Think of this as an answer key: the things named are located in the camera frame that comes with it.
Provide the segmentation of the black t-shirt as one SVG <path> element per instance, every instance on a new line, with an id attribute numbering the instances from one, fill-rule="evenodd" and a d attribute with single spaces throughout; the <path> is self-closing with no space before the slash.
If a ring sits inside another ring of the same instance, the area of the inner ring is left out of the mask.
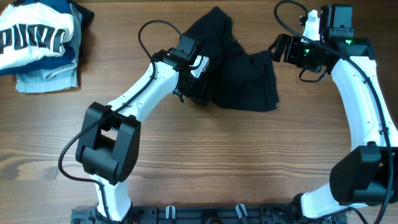
<path id="1" fill-rule="evenodd" d="M 205 71 L 215 82 L 210 102 L 232 110 L 277 108 L 276 76 L 268 51 L 247 54 L 234 38 L 232 19 L 219 7 L 199 18 L 185 35 L 199 41 L 198 55 L 210 59 Z"/>

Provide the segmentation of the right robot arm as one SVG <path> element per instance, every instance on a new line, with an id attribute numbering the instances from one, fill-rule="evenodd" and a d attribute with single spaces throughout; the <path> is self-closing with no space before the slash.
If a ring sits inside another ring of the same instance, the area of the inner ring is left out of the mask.
<path id="1" fill-rule="evenodd" d="M 354 36 L 352 18 L 347 4 L 305 11 L 303 32 L 287 27 L 269 47 L 276 62 L 332 77 L 351 135 L 350 152 L 331 169 L 328 182 L 294 197 L 287 212 L 292 222 L 324 222 L 377 206 L 379 223 L 387 206 L 397 202 L 397 128 L 379 87 L 373 46 Z"/>

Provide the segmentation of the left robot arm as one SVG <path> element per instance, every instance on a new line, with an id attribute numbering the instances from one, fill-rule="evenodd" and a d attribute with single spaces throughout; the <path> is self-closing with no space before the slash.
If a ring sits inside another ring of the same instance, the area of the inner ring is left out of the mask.
<path id="1" fill-rule="evenodd" d="M 99 204 L 73 210 L 72 223 L 134 223 L 126 179 L 136 165 L 141 126 L 167 95 L 206 105 L 213 87 L 205 73 L 210 59 L 204 41 L 186 34 L 175 48 L 151 56 L 146 73 L 117 99 L 86 110 L 75 159 L 95 183 Z"/>

